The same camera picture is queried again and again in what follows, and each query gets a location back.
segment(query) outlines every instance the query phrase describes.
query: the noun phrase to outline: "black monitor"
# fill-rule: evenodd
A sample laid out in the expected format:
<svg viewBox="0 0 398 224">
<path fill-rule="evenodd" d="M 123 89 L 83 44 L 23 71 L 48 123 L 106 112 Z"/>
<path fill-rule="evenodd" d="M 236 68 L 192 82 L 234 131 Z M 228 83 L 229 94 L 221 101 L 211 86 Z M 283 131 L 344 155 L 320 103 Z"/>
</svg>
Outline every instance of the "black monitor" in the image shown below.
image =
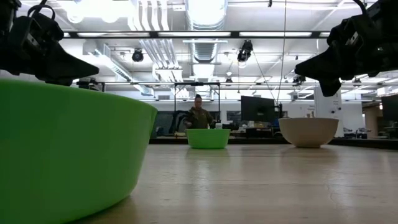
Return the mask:
<svg viewBox="0 0 398 224">
<path fill-rule="evenodd" d="M 275 101 L 273 99 L 241 96 L 242 121 L 273 122 Z"/>
<path fill-rule="evenodd" d="M 398 121 L 398 95 L 381 98 L 383 118 L 389 121 Z"/>
</svg>

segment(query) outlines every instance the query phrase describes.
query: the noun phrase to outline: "green bowl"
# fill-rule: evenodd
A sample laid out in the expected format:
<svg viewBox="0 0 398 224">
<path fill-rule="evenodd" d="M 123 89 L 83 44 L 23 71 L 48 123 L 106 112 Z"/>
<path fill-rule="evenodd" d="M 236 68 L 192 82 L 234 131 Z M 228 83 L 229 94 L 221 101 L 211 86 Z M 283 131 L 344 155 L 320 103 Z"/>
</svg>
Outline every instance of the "green bowl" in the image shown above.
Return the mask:
<svg viewBox="0 0 398 224">
<path fill-rule="evenodd" d="M 188 143 L 193 149 L 224 149 L 230 132 L 229 129 L 188 129 Z"/>
<path fill-rule="evenodd" d="M 63 223 L 137 183 L 157 110 L 72 87 L 0 80 L 0 223 Z"/>
</svg>

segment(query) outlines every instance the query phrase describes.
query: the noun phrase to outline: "person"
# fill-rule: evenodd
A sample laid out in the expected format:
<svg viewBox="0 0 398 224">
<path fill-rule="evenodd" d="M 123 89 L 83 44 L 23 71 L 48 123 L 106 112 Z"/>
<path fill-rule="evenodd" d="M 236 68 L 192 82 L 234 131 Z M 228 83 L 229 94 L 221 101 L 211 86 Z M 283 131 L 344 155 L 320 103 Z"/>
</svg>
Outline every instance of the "person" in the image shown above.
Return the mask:
<svg viewBox="0 0 398 224">
<path fill-rule="evenodd" d="M 209 124 L 214 123 L 211 114 L 201 107 L 202 98 L 199 94 L 195 97 L 195 106 L 193 106 L 187 116 L 185 125 L 187 128 L 192 129 L 207 129 Z"/>
</svg>

